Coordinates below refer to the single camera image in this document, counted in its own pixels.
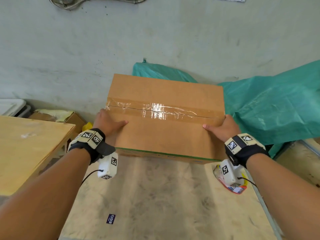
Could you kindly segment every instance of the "person's right hand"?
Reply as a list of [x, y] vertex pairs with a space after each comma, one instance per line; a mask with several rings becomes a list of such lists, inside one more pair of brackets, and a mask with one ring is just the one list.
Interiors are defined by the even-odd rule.
[[212, 125], [203, 124], [202, 127], [207, 131], [212, 132], [223, 142], [226, 142], [231, 137], [241, 134], [239, 126], [234, 121], [233, 117], [229, 114], [226, 114], [226, 119], [224, 120], [222, 126], [215, 127]]

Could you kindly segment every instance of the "green stripe on box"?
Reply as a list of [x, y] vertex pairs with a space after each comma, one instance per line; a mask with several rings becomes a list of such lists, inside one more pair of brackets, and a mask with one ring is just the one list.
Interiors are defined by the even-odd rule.
[[204, 158], [204, 157], [186, 156], [186, 155], [170, 154], [170, 153], [163, 153], [163, 152], [143, 151], [143, 150], [137, 150], [137, 149], [122, 148], [122, 147], [116, 147], [116, 149], [123, 149], [123, 150], [127, 150], [127, 151], [136, 151], [136, 152], [156, 153], [156, 154], [161, 154], [161, 155], [166, 155], [166, 156], [186, 157], [186, 158], [192, 158], [192, 159], [220, 162], [220, 160], [217, 160], [217, 159]]

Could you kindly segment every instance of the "table top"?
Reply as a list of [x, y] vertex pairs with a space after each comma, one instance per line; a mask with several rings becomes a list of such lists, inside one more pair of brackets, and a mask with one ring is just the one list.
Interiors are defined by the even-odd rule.
[[[114, 178], [94, 173], [80, 187], [62, 237], [277, 239], [252, 185], [241, 195], [228, 191], [213, 175], [217, 163], [123, 156], [118, 163]], [[113, 225], [106, 224], [109, 214], [115, 214]]]
[[0, 116], [0, 195], [16, 192], [43, 162], [50, 161], [75, 125]]

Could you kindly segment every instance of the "brown cardboard box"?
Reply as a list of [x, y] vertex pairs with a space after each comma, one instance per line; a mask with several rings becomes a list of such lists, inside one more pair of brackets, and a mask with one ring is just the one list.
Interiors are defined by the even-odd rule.
[[120, 155], [199, 164], [227, 158], [224, 144], [202, 128], [225, 119], [221, 86], [115, 74], [107, 108], [129, 121], [114, 142]]
[[[29, 119], [34, 120], [45, 120], [45, 121], [56, 121], [56, 118], [52, 115], [46, 113], [40, 113], [35, 111], [32, 115], [30, 115]], [[86, 124], [84, 119], [82, 119], [77, 113], [73, 112], [69, 117], [67, 117], [63, 123], [73, 124], [75, 125], [75, 129], [72, 135], [72, 139], [74, 139], [80, 132], [82, 132], [82, 127]]]

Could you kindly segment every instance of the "person's left hand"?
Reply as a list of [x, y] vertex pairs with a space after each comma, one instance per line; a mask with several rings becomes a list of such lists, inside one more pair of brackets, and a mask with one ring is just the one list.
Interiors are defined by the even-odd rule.
[[108, 137], [126, 124], [128, 124], [127, 120], [115, 122], [105, 109], [100, 109], [99, 113], [96, 115], [92, 128], [100, 129], [106, 137]]

